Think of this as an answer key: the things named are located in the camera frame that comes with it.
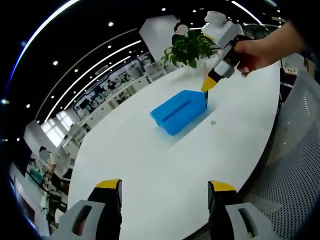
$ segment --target human hand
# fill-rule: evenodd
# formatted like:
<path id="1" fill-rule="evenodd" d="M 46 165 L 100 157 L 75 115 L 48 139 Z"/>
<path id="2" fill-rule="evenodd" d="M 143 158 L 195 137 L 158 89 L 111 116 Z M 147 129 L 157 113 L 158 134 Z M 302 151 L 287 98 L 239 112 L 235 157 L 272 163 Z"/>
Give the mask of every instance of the human hand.
<path id="1" fill-rule="evenodd" d="M 240 54 L 237 68 L 244 77 L 306 48 L 304 39 L 290 21 L 263 39 L 238 41 L 234 46 Z"/>
<path id="2" fill-rule="evenodd" d="M 277 55 L 269 49 L 268 43 L 263 39 L 238 41 L 234 50 L 240 54 L 240 63 L 237 68 L 243 77 L 278 60 Z"/>

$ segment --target green plant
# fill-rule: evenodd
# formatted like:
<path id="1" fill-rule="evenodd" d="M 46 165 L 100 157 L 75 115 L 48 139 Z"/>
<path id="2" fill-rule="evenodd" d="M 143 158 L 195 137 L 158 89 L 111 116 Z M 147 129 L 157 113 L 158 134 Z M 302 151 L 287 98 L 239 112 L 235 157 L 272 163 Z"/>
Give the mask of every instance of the green plant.
<path id="1" fill-rule="evenodd" d="M 166 68 L 168 66 L 166 63 L 171 62 L 177 67 L 177 63 L 181 62 L 196 68 L 196 59 L 199 59 L 200 56 L 210 57 L 212 55 L 213 50 L 210 48 L 212 44 L 213 42 L 201 32 L 190 30 L 186 36 L 179 36 L 172 47 L 164 50 L 161 64 Z"/>

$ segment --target leaf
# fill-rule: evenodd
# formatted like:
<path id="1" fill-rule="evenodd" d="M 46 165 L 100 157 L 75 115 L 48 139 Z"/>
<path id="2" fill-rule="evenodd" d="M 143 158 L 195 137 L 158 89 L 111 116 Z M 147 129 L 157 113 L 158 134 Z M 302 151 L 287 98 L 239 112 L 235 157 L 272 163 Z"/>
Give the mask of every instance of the leaf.
<path id="1" fill-rule="evenodd" d="M 172 59 L 172 63 L 173 63 L 173 65 L 175 65 L 176 67 L 178 67 L 178 66 L 177 66 L 177 60 L 176 60 L 176 59 Z"/>
<path id="2" fill-rule="evenodd" d="M 188 65 L 195 69 L 197 67 L 197 62 L 195 59 L 191 59 L 188 61 Z"/>

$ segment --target finger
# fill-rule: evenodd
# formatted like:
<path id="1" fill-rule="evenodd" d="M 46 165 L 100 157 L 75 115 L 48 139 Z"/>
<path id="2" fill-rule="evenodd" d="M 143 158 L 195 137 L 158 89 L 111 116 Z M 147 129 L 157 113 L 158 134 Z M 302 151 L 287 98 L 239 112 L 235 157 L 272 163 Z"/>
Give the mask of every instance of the finger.
<path id="1" fill-rule="evenodd" d="M 248 51 L 248 45 L 250 45 L 250 42 L 251 40 L 238 41 L 234 46 L 234 50 L 238 53 L 246 53 Z"/>

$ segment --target black ceiling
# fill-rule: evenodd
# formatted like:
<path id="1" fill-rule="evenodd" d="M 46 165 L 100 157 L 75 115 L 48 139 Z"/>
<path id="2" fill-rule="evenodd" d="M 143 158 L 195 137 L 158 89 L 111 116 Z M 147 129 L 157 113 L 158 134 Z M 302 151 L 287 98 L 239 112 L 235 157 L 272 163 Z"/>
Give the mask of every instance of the black ceiling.
<path id="1" fill-rule="evenodd" d="M 278 25 L 271 16 L 280 16 L 277 8 L 267 4 L 264 0 L 238 0 L 238 3 L 246 7 L 265 24 Z M 1 98 L 5 96 L 5 89 L 10 79 L 15 63 L 23 50 L 22 41 L 28 41 L 37 28 L 65 1 L 7 1 L 4 8 L 4 29 L 5 45 L 2 45 L 5 53 L 5 64 L 1 72 Z M 16 152 L 21 145 L 16 138 L 23 137 L 25 126 L 35 119 L 40 106 L 46 96 L 52 90 L 58 80 L 69 70 L 80 58 L 96 48 L 105 41 L 128 30 L 137 30 L 125 34 L 115 40 L 103 45 L 88 57 L 76 65 L 78 72 L 71 70 L 53 90 L 50 97 L 44 102 L 37 120 L 43 122 L 66 89 L 89 69 L 92 65 L 109 55 L 110 53 L 141 40 L 139 29 L 147 18 L 174 14 L 184 23 L 193 23 L 192 27 L 204 25 L 204 18 L 207 11 L 218 11 L 230 16 L 233 20 L 240 20 L 241 23 L 254 23 L 255 21 L 244 11 L 236 7 L 231 1 L 215 0 L 213 3 L 186 4 L 185 1 L 172 2 L 122 2 L 106 0 L 80 0 L 61 13 L 44 28 L 29 46 L 22 56 L 12 76 L 6 99 L 10 104 L 4 106 L 2 112 L 3 139 L 8 139 L 4 149 L 9 152 Z M 116 63 L 127 57 L 129 51 L 148 51 L 143 43 L 136 44 L 124 50 L 106 62 L 101 63 L 92 70 L 92 74 L 107 64 Z M 57 60 L 58 65 L 54 66 L 53 61 Z M 73 97 L 73 91 L 79 91 L 89 82 L 90 73 L 84 76 L 78 84 L 63 98 L 54 116 Z"/>

